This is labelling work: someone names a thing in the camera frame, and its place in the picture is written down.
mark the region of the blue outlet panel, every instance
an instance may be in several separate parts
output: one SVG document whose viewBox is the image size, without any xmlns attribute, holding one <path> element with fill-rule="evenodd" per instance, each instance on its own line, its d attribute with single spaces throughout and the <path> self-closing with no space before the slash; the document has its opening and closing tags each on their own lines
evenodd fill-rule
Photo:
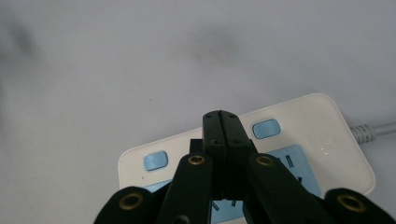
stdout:
<svg viewBox="0 0 396 224">
<path fill-rule="evenodd" d="M 157 184 L 146 186 L 150 192 L 155 192 L 158 189 L 165 186 L 172 180 L 166 180 Z M 232 201 L 213 201 L 212 203 L 212 219 L 210 223 L 220 223 L 244 216 L 242 211 L 243 202 L 237 201 L 233 203 Z"/>
<path fill-rule="evenodd" d="M 312 172 L 303 149 L 299 145 L 283 147 L 267 152 L 267 154 L 279 158 L 306 190 L 320 197 L 321 190 L 318 181 L 314 172 Z"/>
</svg>

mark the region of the blue switch button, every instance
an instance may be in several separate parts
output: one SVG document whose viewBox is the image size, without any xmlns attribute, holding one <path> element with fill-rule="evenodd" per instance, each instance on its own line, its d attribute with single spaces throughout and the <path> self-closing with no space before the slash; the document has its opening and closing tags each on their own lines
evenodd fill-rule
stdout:
<svg viewBox="0 0 396 224">
<path fill-rule="evenodd" d="M 253 133 L 257 139 L 271 137 L 280 133 L 280 126 L 275 119 L 269 119 L 253 125 Z"/>
<path fill-rule="evenodd" d="M 168 157 L 164 151 L 149 154 L 144 159 L 147 171 L 153 171 L 165 167 L 168 164 Z"/>
</svg>

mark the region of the power cord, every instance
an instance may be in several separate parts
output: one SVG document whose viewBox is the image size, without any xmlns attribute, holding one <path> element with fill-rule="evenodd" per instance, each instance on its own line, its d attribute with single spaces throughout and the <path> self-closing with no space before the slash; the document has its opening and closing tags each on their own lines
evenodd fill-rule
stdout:
<svg viewBox="0 0 396 224">
<path fill-rule="evenodd" d="M 373 142 L 378 136 L 389 133 L 396 133 L 396 122 L 371 126 L 363 124 L 357 127 L 350 128 L 353 136 L 359 145 Z"/>
</svg>

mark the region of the gray background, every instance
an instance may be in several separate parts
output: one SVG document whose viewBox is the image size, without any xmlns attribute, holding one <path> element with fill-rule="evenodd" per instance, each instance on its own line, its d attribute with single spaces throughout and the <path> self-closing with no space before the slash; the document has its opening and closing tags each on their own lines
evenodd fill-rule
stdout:
<svg viewBox="0 0 396 224">
<path fill-rule="evenodd" d="M 122 152 L 323 92 L 396 120 L 396 3 L 0 2 L 0 223 L 92 223 Z M 395 135 L 362 146 L 396 217 Z"/>
</svg>

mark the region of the power strip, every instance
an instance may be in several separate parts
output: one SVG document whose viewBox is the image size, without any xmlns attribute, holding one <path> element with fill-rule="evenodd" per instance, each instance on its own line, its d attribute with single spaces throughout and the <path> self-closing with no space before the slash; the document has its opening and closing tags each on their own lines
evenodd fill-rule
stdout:
<svg viewBox="0 0 396 224">
<path fill-rule="evenodd" d="M 239 118 L 258 151 L 278 157 L 311 193 L 323 197 L 329 189 L 347 188 L 367 194 L 374 188 L 373 171 L 329 96 L 310 94 Z M 159 188 L 172 179 L 194 138 L 202 138 L 201 128 L 125 151 L 120 187 Z M 215 202 L 212 223 L 241 217 L 241 206 Z"/>
</svg>

